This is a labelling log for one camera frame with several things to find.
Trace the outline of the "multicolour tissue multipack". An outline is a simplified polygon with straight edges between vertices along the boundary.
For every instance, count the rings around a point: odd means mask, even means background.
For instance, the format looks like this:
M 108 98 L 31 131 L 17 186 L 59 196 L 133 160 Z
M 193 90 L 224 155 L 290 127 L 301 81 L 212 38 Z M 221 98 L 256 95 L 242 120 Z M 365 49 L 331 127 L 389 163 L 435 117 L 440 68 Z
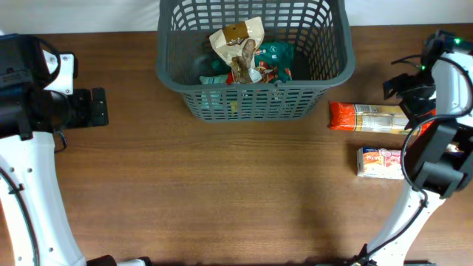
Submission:
M 399 150 L 362 147 L 357 151 L 359 177 L 402 180 L 401 152 Z

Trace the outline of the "teal wet wipes pack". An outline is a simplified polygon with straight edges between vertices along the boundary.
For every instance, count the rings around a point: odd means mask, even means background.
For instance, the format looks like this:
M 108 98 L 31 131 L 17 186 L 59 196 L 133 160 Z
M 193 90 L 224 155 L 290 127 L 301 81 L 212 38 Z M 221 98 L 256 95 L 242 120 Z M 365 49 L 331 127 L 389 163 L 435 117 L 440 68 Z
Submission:
M 202 85 L 226 83 L 227 79 L 227 75 L 217 75 L 212 77 L 200 76 Z M 221 109 L 221 102 L 222 94 L 218 91 L 201 92 L 200 94 L 200 104 L 202 109 L 210 109 L 211 106 L 214 109 Z

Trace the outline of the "green Nescafe coffee bag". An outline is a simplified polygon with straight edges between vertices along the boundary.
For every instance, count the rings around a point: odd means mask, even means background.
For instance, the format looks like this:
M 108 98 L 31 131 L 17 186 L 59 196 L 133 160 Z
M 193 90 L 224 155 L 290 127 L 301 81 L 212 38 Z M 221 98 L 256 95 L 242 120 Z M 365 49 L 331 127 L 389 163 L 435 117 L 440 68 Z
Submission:
M 264 42 L 255 52 L 256 71 L 259 75 L 256 77 L 257 83 L 274 83 L 277 81 L 292 81 L 292 68 L 294 58 L 294 46 L 285 42 Z M 231 67 L 227 65 L 218 55 L 210 55 L 206 58 L 206 68 L 197 75 L 199 82 L 200 76 L 227 75 L 226 84 L 230 85 L 237 82 L 236 75 Z

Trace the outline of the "orange spaghetti packet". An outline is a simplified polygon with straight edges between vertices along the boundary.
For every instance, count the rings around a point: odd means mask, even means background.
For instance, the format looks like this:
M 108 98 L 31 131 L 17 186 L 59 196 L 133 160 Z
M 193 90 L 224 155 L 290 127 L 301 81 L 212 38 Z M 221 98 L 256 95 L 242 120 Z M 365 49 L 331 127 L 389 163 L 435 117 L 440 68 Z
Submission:
M 409 119 L 399 106 L 330 102 L 332 130 L 407 135 Z

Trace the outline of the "beige brown snack pouch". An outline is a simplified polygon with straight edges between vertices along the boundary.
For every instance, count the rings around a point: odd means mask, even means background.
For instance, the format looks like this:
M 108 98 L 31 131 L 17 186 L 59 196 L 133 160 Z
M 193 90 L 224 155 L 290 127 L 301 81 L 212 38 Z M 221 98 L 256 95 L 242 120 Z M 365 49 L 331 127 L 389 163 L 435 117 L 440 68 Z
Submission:
M 264 37 L 265 30 L 259 16 L 229 24 L 210 35 L 212 49 L 231 68 L 228 84 L 259 83 L 262 80 L 255 54 Z

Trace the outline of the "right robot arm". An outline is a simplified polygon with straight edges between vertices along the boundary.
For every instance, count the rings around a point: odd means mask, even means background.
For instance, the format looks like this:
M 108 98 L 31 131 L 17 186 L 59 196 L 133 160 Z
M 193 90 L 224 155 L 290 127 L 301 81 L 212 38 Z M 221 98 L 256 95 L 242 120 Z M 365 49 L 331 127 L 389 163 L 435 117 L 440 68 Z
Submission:
M 402 192 L 379 235 L 350 265 L 404 265 L 433 213 L 472 183 L 472 43 L 438 30 L 423 43 L 418 72 L 383 84 L 409 122 L 401 149 Z

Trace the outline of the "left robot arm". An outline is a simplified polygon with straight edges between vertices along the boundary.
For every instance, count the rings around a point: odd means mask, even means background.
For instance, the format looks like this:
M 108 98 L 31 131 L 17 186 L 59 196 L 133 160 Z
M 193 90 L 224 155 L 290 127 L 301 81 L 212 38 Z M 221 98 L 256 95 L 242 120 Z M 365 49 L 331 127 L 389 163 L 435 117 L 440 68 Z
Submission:
M 1 37 L 1 206 L 16 265 L 85 265 L 55 169 L 55 138 L 109 123 L 103 88 L 74 89 L 76 59 L 34 35 Z

